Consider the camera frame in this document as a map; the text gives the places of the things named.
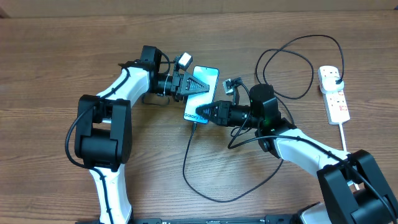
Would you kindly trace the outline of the Samsung Galaxy smartphone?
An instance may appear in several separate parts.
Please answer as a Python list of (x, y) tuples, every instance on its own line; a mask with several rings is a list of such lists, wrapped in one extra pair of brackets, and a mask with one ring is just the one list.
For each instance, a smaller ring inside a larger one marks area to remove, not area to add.
[(188, 96), (183, 118), (187, 121), (208, 124), (208, 120), (196, 114), (196, 108), (213, 102), (216, 87), (218, 84), (219, 70), (217, 68), (195, 66), (193, 76), (205, 84), (208, 84), (210, 90), (205, 93), (198, 93)]

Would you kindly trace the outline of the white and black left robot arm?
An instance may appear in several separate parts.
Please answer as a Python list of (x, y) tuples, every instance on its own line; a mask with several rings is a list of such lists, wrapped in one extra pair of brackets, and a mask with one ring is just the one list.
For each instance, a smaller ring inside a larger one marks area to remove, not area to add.
[(187, 101), (211, 94), (215, 85), (188, 72), (192, 56), (174, 60), (154, 46), (141, 56), (121, 63), (119, 77), (97, 95), (83, 95), (77, 117), (65, 138), (69, 161), (91, 174), (98, 194), (96, 223), (132, 223), (133, 207), (127, 196), (125, 165), (132, 150), (132, 107), (146, 93)]

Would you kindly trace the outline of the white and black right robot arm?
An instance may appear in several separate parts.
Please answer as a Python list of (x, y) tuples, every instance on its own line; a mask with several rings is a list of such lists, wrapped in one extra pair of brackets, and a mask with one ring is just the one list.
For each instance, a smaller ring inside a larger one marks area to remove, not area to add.
[(253, 86), (249, 99), (248, 106), (216, 101), (196, 112), (219, 126), (256, 129), (253, 140), (263, 151), (318, 179), (323, 201), (292, 215), (291, 223), (397, 223), (397, 199), (370, 153), (333, 149), (308, 137), (281, 116), (270, 85)]

